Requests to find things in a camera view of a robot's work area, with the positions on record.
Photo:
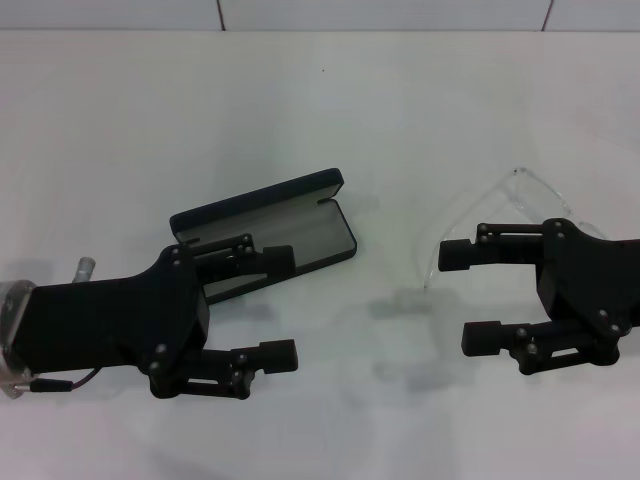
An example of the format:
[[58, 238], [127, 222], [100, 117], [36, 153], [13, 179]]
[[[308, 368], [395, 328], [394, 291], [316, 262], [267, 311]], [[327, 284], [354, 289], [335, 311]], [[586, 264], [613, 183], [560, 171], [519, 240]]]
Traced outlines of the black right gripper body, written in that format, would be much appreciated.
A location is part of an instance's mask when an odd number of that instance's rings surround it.
[[639, 241], [603, 240], [566, 219], [542, 223], [537, 293], [550, 323], [538, 341], [547, 355], [609, 366], [619, 340], [639, 325]]

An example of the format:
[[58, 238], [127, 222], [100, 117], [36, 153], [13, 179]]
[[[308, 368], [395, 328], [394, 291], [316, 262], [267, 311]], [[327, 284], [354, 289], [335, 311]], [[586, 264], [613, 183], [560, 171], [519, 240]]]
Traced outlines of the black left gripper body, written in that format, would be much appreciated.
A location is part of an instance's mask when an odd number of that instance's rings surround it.
[[134, 366], [155, 397], [173, 398], [188, 383], [182, 358], [203, 348], [208, 322], [195, 261], [174, 245], [131, 277], [34, 288], [13, 351], [34, 374]]

